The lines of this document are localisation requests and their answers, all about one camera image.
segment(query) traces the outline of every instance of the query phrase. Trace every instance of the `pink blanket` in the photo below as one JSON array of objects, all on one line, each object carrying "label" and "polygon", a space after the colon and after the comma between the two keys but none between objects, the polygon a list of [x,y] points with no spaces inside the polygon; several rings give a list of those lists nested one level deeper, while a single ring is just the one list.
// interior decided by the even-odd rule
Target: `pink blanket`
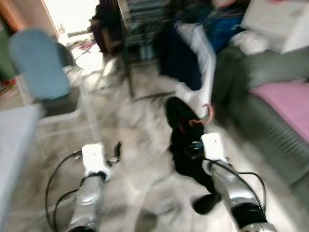
[{"label": "pink blanket", "polygon": [[309,83],[268,83],[251,90],[309,143]]}]

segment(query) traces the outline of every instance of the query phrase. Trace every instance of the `tiled floor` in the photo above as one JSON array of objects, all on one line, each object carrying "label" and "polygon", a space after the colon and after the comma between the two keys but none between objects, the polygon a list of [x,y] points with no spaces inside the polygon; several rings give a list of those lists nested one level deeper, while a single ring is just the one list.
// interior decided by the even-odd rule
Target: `tiled floor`
[{"label": "tiled floor", "polygon": [[[155,66],[136,68],[133,76],[139,96],[173,89],[174,82],[159,77]],[[166,151],[171,129],[164,116],[165,99],[133,102],[128,96],[126,82],[92,95],[106,153],[112,154],[117,141],[123,143],[122,160],[114,167],[113,176],[106,185],[101,231],[235,232],[233,221],[222,203],[207,216],[196,214],[190,206],[194,197],[205,194],[207,190],[171,169],[170,155]],[[1,101],[0,109],[21,105],[16,93],[9,101]],[[74,123],[81,124],[83,121],[81,117]],[[212,125],[210,131],[218,131],[222,135],[226,155],[236,168],[240,171],[257,170],[266,180],[267,217],[277,230],[308,231],[305,229],[305,214],[251,144],[232,126],[225,130]],[[49,230],[43,211],[46,180],[62,157],[90,140],[88,131],[45,140],[47,161],[33,146],[13,196],[7,231]],[[68,161],[52,185],[50,205],[64,192],[78,187],[83,173],[81,160]],[[262,189],[257,180],[248,181],[261,196]],[[63,230],[70,221],[73,207],[72,199],[60,207],[58,223]]]}]

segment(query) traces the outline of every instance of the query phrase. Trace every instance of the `white table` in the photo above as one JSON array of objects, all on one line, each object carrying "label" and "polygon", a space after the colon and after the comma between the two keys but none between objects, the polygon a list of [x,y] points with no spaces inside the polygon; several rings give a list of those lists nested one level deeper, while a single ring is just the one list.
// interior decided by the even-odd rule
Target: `white table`
[{"label": "white table", "polygon": [[0,112],[0,231],[40,116],[38,105]]}]

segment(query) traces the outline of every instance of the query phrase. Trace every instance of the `cable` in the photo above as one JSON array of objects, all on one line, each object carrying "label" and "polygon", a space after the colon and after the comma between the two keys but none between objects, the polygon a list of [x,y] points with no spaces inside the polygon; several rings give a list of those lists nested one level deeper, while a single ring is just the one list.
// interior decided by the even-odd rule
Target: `cable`
[{"label": "cable", "polygon": [[207,160],[207,161],[209,161],[210,163],[215,164],[215,165],[217,165],[217,166],[219,166],[219,167],[225,169],[226,171],[232,173],[234,176],[236,176],[237,179],[240,180],[240,181],[251,191],[251,193],[252,193],[253,197],[255,198],[255,200],[256,200],[256,202],[257,202],[259,208],[262,210],[263,213],[265,213],[265,211],[264,211],[264,209],[263,209],[263,206],[262,206],[262,204],[261,204],[261,201],[260,201],[260,199],[258,198],[256,192],[252,189],[252,187],[251,187],[243,178],[240,177],[240,175],[239,175],[238,173],[236,173],[236,172],[234,172],[233,170],[231,170],[231,169],[225,167],[224,165],[220,164],[220,163],[217,162],[217,161],[214,161],[214,160],[211,160],[211,159],[208,159],[208,158],[204,158],[204,160]]},{"label": "cable", "polygon": [[77,156],[80,156],[81,155],[81,150],[78,150],[74,153],[72,153],[71,155],[65,157],[60,163],[59,165],[55,168],[55,170],[53,171],[53,173],[51,174],[48,182],[47,182],[47,185],[46,185],[46,190],[45,190],[45,204],[44,204],[44,209],[45,209],[45,216],[46,216],[46,220],[47,220],[47,224],[49,225],[49,227],[51,228],[51,230],[54,229],[53,227],[53,224],[50,220],[50,217],[49,217],[49,213],[48,213],[48,191],[49,191],[49,187],[50,187],[50,184],[52,183],[57,171],[59,170],[59,168],[61,167],[61,165],[67,161],[69,158],[72,158],[72,157],[77,157]]},{"label": "cable", "polygon": [[261,185],[263,187],[263,210],[264,210],[264,213],[266,212],[266,206],[267,206],[267,195],[266,195],[266,186],[265,186],[265,183],[263,181],[263,179],[256,173],[253,173],[253,172],[244,172],[244,173],[239,173],[241,175],[254,175],[256,176],[259,181],[261,182]]},{"label": "cable", "polygon": [[75,193],[77,192],[79,189],[74,189],[72,191],[69,191],[65,194],[63,194],[56,202],[56,205],[55,205],[55,208],[54,208],[54,211],[53,211],[53,224],[54,224],[54,231],[55,232],[58,232],[58,226],[57,226],[57,209],[58,209],[58,205],[60,204],[60,202],[65,199],[67,196],[71,195],[72,193]]}]

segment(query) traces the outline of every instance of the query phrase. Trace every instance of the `blue chair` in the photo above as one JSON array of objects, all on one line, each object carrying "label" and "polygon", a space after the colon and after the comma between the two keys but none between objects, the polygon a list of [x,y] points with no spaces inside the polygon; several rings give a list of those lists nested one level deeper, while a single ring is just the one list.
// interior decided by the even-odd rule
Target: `blue chair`
[{"label": "blue chair", "polygon": [[[16,33],[9,42],[9,53],[20,75],[16,77],[24,104],[40,103],[45,117],[40,125],[57,123],[78,117],[85,112],[94,142],[100,141],[100,133],[83,78],[77,86],[71,86],[62,69],[62,58],[56,44],[40,30]],[[62,130],[48,134],[57,135],[81,130]]]}]

